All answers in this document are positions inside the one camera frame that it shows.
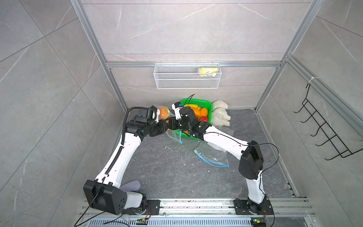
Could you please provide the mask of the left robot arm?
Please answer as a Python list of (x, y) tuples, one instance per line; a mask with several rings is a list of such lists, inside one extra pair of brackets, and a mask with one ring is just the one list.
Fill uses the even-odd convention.
[(126, 189), (122, 179), (142, 140), (167, 131), (167, 124), (159, 121), (159, 114), (160, 110), (155, 106), (127, 110), (119, 144), (95, 180), (87, 180), (84, 184), (83, 190), (91, 208), (115, 215), (127, 209), (141, 212), (147, 208), (146, 196), (137, 189)]

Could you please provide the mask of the orange mango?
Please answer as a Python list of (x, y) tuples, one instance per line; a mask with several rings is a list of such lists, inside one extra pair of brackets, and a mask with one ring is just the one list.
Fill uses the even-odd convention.
[(199, 119), (200, 118), (200, 110), (198, 108), (192, 107), (192, 110), (194, 111), (195, 116)]
[(160, 115), (159, 115), (160, 119), (164, 120), (170, 117), (170, 111), (168, 110), (167, 107), (160, 107), (159, 110), (160, 110)]

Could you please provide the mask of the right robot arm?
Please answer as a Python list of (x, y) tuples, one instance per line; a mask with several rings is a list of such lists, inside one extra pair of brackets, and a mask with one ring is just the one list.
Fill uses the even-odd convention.
[(217, 146), (239, 160), (238, 171), (246, 179), (248, 186), (246, 206), (249, 212), (254, 215), (273, 215), (274, 210), (263, 188), (262, 176), (265, 169), (260, 144), (239, 140), (208, 122), (198, 120), (192, 108), (186, 107), (184, 102), (172, 104), (172, 109), (174, 113), (166, 118), (171, 130)]

